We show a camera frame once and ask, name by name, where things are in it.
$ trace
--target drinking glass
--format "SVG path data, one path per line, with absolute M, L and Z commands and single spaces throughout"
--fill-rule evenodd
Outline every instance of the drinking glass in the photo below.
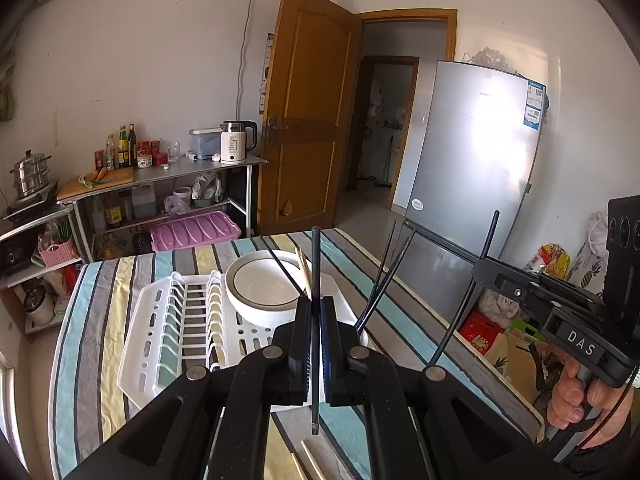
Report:
M 180 160 L 180 142 L 169 142 L 169 162 L 178 162 Z

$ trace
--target screw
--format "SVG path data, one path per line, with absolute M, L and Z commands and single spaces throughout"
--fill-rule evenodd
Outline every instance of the screw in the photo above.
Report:
M 199 381 L 207 376 L 207 369 L 204 366 L 192 366 L 187 370 L 187 379 L 190 381 Z
M 436 382 L 440 382 L 447 376 L 444 368 L 440 368 L 439 366 L 430 366 L 425 370 L 424 374 L 427 376 L 427 379 Z
M 282 348 L 276 345 L 267 346 L 264 350 L 262 350 L 262 355 L 264 355 L 267 359 L 277 359 L 282 355 Z
M 369 357 L 369 349 L 365 346 L 354 346 L 349 350 L 349 355 L 358 360 L 366 359 Z

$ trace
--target striped tablecloth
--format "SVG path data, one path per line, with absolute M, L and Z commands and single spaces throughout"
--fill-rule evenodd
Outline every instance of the striped tablecloth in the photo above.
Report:
M 242 254 L 265 249 L 311 252 L 310 232 L 224 242 L 194 249 L 144 254 L 84 266 L 65 316 L 49 391 L 49 442 L 56 479 L 64 478 L 137 409 L 116 384 L 132 308 L 140 290 L 173 270 L 183 274 L 225 272 Z M 322 272 L 335 278 L 359 314 L 369 297 L 378 261 L 339 230 L 322 234 Z M 370 339 L 396 363 L 422 369 L 446 323 L 402 282 L 391 283 L 367 324 Z M 466 341 L 453 338 L 440 365 L 450 370 L 496 412 L 532 439 L 542 418 L 495 373 Z M 362 412 L 322 405 L 321 434 L 310 432 L 309 408 L 271 415 L 264 477 L 297 479 L 290 452 L 308 478 L 316 478 L 303 452 L 305 440 L 327 478 L 369 479 Z

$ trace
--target refrigerator label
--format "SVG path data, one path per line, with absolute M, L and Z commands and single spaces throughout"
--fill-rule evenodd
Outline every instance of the refrigerator label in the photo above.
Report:
M 542 103 L 545 98 L 545 87 L 535 81 L 529 81 L 527 87 L 527 106 L 524 108 L 524 124 L 535 130 L 540 129 Z
M 529 128 L 537 130 L 540 127 L 540 110 L 536 110 L 533 106 L 527 105 L 524 109 L 524 124 Z

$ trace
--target white wall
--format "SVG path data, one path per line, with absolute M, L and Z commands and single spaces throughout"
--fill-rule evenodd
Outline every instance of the white wall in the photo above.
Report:
M 354 0 L 354 12 L 459 10 L 456 59 L 490 46 L 548 85 L 532 189 L 503 252 L 523 264 L 558 242 L 575 255 L 591 212 L 640 188 L 640 66 L 594 0 Z
M 5 360 L 5 365 L 13 368 L 18 367 L 22 339 L 20 329 L 14 323 L 9 311 L 4 306 L 4 302 L 0 300 L 0 354 Z
M 241 118 L 261 123 L 264 49 L 280 0 L 254 0 Z M 136 123 L 139 139 L 180 140 L 234 119 L 249 0 L 51 0 L 15 47 L 15 117 L 0 124 L 1 186 L 31 149 L 52 155 L 64 182 L 92 169 L 107 133 Z
M 414 107 L 394 195 L 394 204 L 403 208 L 407 207 L 411 189 L 414 186 L 431 107 L 436 62 L 444 57 L 446 37 L 446 25 L 437 22 L 371 23 L 365 27 L 362 43 L 363 56 L 420 58 Z

